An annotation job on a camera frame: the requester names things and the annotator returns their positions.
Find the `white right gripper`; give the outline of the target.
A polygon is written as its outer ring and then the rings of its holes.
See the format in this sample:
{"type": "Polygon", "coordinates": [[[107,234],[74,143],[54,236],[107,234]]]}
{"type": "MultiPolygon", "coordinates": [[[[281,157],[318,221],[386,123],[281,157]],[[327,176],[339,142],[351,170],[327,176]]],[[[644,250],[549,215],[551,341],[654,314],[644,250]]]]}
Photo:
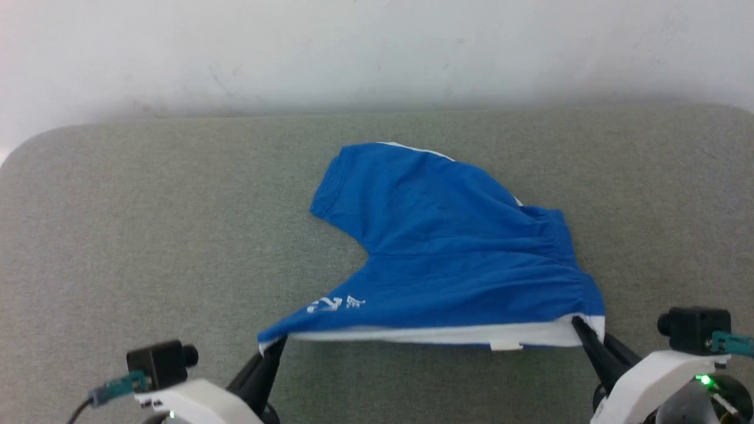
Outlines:
{"type": "Polygon", "coordinates": [[[608,395],[590,424],[643,424],[652,413],[656,424],[720,424],[697,376],[713,373],[715,365],[726,364],[730,355],[664,350],[641,360],[611,333],[605,333],[601,342],[580,316],[573,317],[571,324],[608,395]]]}

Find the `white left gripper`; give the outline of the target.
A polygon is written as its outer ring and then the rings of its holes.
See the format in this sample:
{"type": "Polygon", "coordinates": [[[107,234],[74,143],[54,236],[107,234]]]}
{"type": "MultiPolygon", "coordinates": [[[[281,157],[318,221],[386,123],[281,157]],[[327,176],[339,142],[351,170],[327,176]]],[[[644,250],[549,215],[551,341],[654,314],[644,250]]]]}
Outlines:
{"type": "Polygon", "coordinates": [[[137,393],[134,398],[142,407],[186,424],[263,424],[262,420],[278,420],[269,397],[286,341],[285,336],[264,352],[256,352],[226,389],[207,379],[192,379],[161,391],[137,393]]]}

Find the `blue and white shorts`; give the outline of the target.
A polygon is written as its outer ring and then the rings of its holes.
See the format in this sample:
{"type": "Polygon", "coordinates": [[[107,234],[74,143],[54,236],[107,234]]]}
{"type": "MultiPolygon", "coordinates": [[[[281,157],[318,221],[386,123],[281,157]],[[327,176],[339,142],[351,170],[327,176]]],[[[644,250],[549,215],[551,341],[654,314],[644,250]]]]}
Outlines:
{"type": "Polygon", "coordinates": [[[598,285],[561,210],[525,205],[483,169],[399,143],[342,147],[310,204],[366,251],[363,266],[259,333],[289,338],[581,346],[571,321],[606,333],[598,285]]]}

